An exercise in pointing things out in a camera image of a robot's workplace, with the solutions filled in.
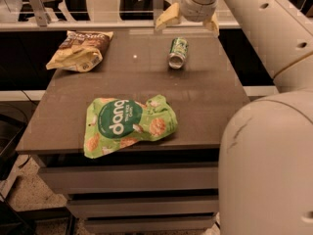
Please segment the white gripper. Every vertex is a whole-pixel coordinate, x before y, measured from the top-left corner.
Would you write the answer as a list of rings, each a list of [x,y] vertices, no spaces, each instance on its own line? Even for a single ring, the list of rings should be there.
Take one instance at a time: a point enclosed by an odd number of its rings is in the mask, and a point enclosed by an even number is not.
[[[155,30],[163,30],[168,26],[177,25],[182,16],[189,22],[203,22],[214,37],[219,36],[219,23],[216,14],[218,0],[180,0],[169,6],[157,19]]]

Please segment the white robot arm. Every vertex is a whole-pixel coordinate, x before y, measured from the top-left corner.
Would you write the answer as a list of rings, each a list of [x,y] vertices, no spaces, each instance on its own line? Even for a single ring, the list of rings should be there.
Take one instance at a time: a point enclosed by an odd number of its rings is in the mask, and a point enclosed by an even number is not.
[[[218,0],[180,0],[210,22]],[[313,235],[313,28],[289,0],[224,0],[276,94],[228,122],[220,145],[220,235]]]

